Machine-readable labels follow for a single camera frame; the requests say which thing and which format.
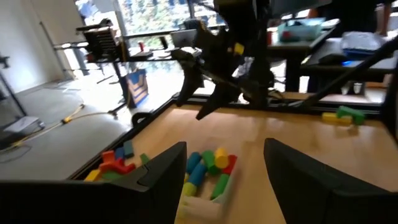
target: white wall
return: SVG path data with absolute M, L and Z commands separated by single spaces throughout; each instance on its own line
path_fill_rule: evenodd
M 0 0 L 0 33 L 11 66 L 0 69 L 15 92 L 64 78 L 29 0 Z

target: gray carpet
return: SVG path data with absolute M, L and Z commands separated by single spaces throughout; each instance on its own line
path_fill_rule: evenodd
M 19 98 L 30 115 L 38 116 L 48 126 L 81 104 L 78 91 L 41 89 Z M 87 105 L 78 116 L 95 112 L 103 110 Z M 28 147 L 0 152 L 0 179 L 66 179 L 128 131 L 131 128 L 128 124 L 108 114 L 72 121 L 27 142 Z

